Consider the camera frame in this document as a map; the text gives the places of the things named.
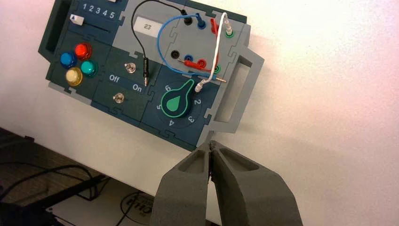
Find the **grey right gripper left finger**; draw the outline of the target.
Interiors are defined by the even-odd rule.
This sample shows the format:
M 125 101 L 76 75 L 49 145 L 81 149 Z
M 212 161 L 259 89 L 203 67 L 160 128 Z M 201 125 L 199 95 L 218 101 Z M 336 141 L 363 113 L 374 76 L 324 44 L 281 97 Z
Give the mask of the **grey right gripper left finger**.
M 202 144 L 170 169 L 156 192 L 151 226 L 204 226 L 210 167 L 209 144 Z

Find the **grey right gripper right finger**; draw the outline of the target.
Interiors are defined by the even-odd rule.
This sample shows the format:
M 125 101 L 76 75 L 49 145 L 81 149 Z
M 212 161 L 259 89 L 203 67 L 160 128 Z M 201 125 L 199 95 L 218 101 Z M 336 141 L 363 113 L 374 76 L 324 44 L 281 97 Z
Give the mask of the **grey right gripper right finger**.
M 294 194 L 275 171 L 211 141 L 211 180 L 223 226 L 301 226 Z

